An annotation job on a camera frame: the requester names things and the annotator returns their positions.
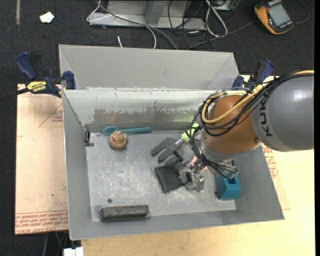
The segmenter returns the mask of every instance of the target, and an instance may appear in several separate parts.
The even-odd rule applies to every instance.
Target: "cardboard sheet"
[[[62,100],[17,97],[15,234],[67,230]]]

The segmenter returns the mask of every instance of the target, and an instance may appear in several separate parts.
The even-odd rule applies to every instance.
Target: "yellow cable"
[[[248,100],[250,100],[251,98],[253,98],[258,92],[260,92],[262,89],[264,88],[264,86],[262,86],[260,89],[256,90],[255,92],[253,92],[252,94],[249,94],[247,97],[245,97],[243,100],[241,100],[240,102],[238,102],[237,104],[235,104],[232,108],[230,108],[227,112],[225,112],[224,114],[220,115],[219,117],[212,119],[212,120],[208,120],[206,119],[206,111],[208,108],[208,105],[212,102],[214,98],[209,98],[211,99],[209,102],[206,102],[203,106],[203,110],[201,113],[201,117],[203,122],[205,122],[206,124],[214,124],[217,123],[219,121],[221,121],[222,119],[224,119],[226,116],[228,116],[232,111],[234,111],[236,108],[238,108],[240,105],[242,105],[243,103],[247,102]]]
[[[315,71],[314,70],[302,70],[302,71],[297,71],[297,72],[293,73],[293,75],[303,75],[303,74],[314,75]]]
[[[315,74],[315,71],[314,70],[301,70],[301,71],[297,71],[295,73],[293,73],[292,75],[304,75],[304,74],[311,74],[311,75],[314,75]],[[201,117],[202,117],[202,120],[206,123],[206,124],[214,124],[214,123],[217,123],[219,121],[221,121],[222,119],[224,119],[225,117],[227,117],[232,111],[234,111],[236,108],[238,108],[240,105],[242,105],[243,103],[247,102],[248,100],[250,100],[251,98],[253,98],[258,92],[260,92],[263,88],[265,87],[265,85],[263,84],[258,84],[257,87],[255,88],[256,90],[252,93],[252,94],[249,94],[247,97],[245,97],[243,100],[241,100],[240,102],[238,102],[236,105],[234,105],[232,108],[230,108],[227,112],[225,112],[224,114],[220,115],[219,117],[215,118],[215,119],[212,119],[212,120],[208,120],[206,119],[206,111],[207,111],[207,108],[209,106],[209,104],[217,97],[220,97],[226,93],[218,93],[214,96],[211,96],[208,100],[210,100],[209,102],[206,101],[204,106],[203,106],[203,110],[202,110],[202,113],[201,113]],[[232,92],[229,92],[228,94],[229,95],[232,95],[232,94],[237,94],[239,93],[239,91],[232,91]]]

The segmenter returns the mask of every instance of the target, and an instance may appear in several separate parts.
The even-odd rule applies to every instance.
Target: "teal spoon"
[[[115,126],[108,126],[101,130],[101,133],[106,136],[110,136],[114,131],[120,131],[123,133],[135,133],[135,134],[146,134],[151,133],[151,127],[139,127],[139,128],[131,128],[131,129],[119,129]]]

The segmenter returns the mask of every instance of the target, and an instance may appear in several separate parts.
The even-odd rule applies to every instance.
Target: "blue clamp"
[[[255,84],[262,84],[271,75],[274,65],[270,60],[258,61],[256,71],[248,81],[248,88],[252,89]]]
[[[243,87],[245,78],[241,75],[238,75],[236,79],[233,81],[232,88],[240,88]]]
[[[56,83],[63,80],[66,81],[67,89],[74,90],[76,88],[75,76],[71,71],[66,71],[63,73],[63,76],[55,79],[49,76],[43,76],[45,72],[42,69],[41,56],[40,52],[29,54],[28,51],[24,51],[15,59],[18,68],[28,77],[28,81],[25,83],[26,89],[21,91],[21,93],[29,91],[33,94],[50,94],[60,98],[61,90],[56,86]]]
[[[37,74],[34,71],[28,56],[29,56],[29,52],[25,51],[15,59],[15,62],[18,68],[28,76],[30,81],[32,81],[37,78]]]
[[[69,90],[75,90],[76,89],[76,81],[75,76],[71,71],[66,71],[63,73],[63,78],[66,82],[66,88]]]

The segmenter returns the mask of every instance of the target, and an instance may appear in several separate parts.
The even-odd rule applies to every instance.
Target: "blue block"
[[[240,196],[241,187],[237,176],[230,179],[218,175],[216,186],[220,200],[233,200]]]

